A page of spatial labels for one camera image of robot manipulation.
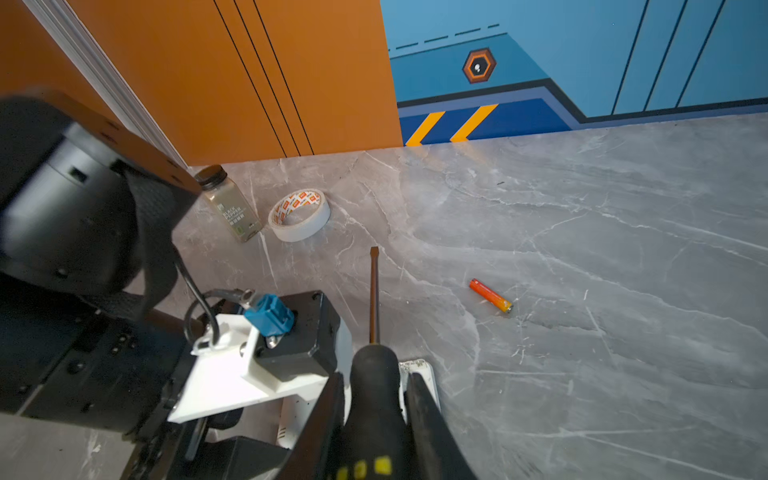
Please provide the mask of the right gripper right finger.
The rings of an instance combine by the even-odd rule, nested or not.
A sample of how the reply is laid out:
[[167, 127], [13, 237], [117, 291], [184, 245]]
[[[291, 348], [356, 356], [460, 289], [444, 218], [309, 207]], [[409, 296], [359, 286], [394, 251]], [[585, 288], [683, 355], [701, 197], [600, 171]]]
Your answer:
[[405, 403], [418, 478], [476, 479], [421, 374], [409, 375]]

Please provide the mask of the black yellow screwdriver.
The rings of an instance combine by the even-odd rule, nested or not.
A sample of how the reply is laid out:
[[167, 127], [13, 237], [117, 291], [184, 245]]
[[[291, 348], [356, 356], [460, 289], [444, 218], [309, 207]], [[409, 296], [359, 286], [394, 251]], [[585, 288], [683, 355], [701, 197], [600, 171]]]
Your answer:
[[379, 248], [370, 249], [369, 342], [352, 359], [351, 407], [329, 479], [417, 479], [412, 432], [400, 404], [401, 373], [381, 343]]

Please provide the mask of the orange black battery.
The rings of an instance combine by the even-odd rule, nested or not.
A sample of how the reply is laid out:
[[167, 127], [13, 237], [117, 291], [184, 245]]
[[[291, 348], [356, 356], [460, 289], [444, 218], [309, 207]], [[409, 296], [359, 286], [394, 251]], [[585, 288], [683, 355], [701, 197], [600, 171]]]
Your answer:
[[493, 304], [497, 309], [499, 309], [501, 312], [508, 314], [511, 312], [513, 308], [513, 304], [501, 296], [499, 293], [485, 285], [480, 280], [473, 278], [469, 282], [469, 288], [473, 290], [475, 293], [480, 295], [482, 298]]

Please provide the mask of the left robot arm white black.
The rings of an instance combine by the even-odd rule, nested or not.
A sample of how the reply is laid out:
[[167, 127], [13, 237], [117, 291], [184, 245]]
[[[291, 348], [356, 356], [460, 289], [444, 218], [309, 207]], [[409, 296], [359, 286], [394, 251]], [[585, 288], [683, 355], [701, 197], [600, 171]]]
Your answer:
[[210, 442], [238, 412], [169, 421], [196, 321], [157, 310], [188, 277], [173, 229], [200, 194], [173, 160], [57, 92], [1, 101], [1, 409], [121, 435], [127, 479], [254, 479], [286, 451]]

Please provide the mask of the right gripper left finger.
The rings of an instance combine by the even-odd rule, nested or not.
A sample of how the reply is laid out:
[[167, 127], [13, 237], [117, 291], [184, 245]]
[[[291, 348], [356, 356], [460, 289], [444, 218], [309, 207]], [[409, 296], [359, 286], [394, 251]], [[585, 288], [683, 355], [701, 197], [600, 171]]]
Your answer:
[[329, 479], [335, 466], [336, 442], [344, 424], [344, 378], [332, 374], [310, 413], [297, 443], [276, 479]]

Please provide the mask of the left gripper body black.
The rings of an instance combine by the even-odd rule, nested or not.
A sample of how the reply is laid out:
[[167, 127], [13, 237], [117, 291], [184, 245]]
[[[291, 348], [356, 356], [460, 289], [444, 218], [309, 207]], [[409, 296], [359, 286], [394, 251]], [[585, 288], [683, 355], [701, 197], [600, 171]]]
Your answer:
[[257, 439], [235, 436], [209, 441], [221, 415], [176, 424], [167, 422], [139, 442], [123, 479], [254, 479], [278, 469], [290, 451]]

